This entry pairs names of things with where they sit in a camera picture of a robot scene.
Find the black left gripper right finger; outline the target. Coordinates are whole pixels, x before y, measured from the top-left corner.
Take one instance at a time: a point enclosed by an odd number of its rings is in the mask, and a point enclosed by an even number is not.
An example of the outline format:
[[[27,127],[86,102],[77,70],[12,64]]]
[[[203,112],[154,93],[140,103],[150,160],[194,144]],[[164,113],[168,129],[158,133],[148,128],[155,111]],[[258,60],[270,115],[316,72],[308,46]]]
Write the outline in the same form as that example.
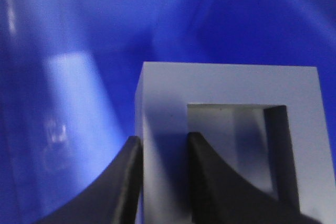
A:
[[[201,133],[188,133],[187,148],[194,223],[318,223],[249,183]]]

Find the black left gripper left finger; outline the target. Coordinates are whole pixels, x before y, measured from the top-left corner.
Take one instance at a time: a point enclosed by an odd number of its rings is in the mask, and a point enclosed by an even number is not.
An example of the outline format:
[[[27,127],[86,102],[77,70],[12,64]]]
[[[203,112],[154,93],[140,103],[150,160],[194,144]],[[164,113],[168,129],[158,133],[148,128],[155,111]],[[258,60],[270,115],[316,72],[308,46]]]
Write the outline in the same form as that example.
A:
[[[130,136],[94,182],[38,223],[135,223],[142,182],[141,140]]]

